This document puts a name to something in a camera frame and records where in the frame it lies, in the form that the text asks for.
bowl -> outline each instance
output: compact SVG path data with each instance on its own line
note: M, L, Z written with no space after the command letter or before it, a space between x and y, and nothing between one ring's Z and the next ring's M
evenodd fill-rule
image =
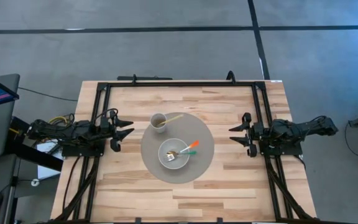
M160 148L158 149L158 159L160 163L168 169L180 169L189 161L189 154L178 155L177 159L170 162L165 162L164 157L169 151L179 152L185 148L187 148L187 144L184 141L177 138L167 139L161 143Z

round placemat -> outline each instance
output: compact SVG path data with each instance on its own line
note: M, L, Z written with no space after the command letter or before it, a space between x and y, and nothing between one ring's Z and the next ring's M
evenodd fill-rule
M204 122L188 113L169 113L166 116L170 119L179 114L183 114L183 117L167 123L165 132L161 134L149 125L141 142L143 162L150 173L172 184L183 184L195 180L208 169L214 156L214 139ZM161 143L170 138L181 139L187 145L195 140L200 141L200 144L192 149L192 151L197 151L197 154L190 156L187 164L177 170L167 169L158 160L158 149Z

cup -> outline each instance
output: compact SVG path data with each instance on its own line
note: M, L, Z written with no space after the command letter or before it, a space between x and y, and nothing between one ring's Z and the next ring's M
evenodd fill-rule
M150 118L150 124L152 125L153 129L157 133L163 133L165 131L165 128L167 128L167 124L161 124L161 122L164 122L167 120L167 117L162 113L156 113Z

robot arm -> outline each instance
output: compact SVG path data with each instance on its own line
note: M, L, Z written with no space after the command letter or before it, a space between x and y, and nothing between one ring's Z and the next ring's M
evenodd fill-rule
M121 151L119 144L134 128L118 131L133 124L132 121L121 121L115 111L110 111L110 118L102 116L100 125L90 121L78 121L66 127L49 124L41 119L35 120L27 132L29 139L42 140L45 138L57 139L59 145L64 147L90 148L96 147L100 141L112 138L110 147L113 151Z
M247 153L250 157L255 157L257 154L256 145L252 143L253 140L259 141L261 145L268 146L269 154L296 155L301 154L299 143L304 141L306 136L312 134L332 136L338 132L332 119L326 116L318 116L309 122L298 124L283 119L275 119L270 128L264 128L262 122L256 122L251 127L250 122L250 113L245 113L242 117L242 124L229 130L247 131L244 137L230 137L230 139L244 147L249 146Z

concrete floor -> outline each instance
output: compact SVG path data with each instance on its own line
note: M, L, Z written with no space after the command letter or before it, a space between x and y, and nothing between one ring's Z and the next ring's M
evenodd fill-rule
M260 26L358 25L358 1L254 2ZM247 1L0 0L0 29L218 25L251 26ZM261 36L270 77L283 80L293 120L325 114L340 129L333 137L311 136L303 143L319 218L358 223L358 157L344 142L347 120L358 117L358 30L262 31ZM0 34L0 75L19 73L20 86L65 98L77 98L83 80L133 73L218 79L228 70L237 79L262 79L252 31ZM14 115L28 122L75 111L75 103L19 94ZM358 129L349 130L348 140L358 152ZM19 201L17 218L45 221L55 184L45 185L51 189L47 194ZM44 205L31 207L32 200Z

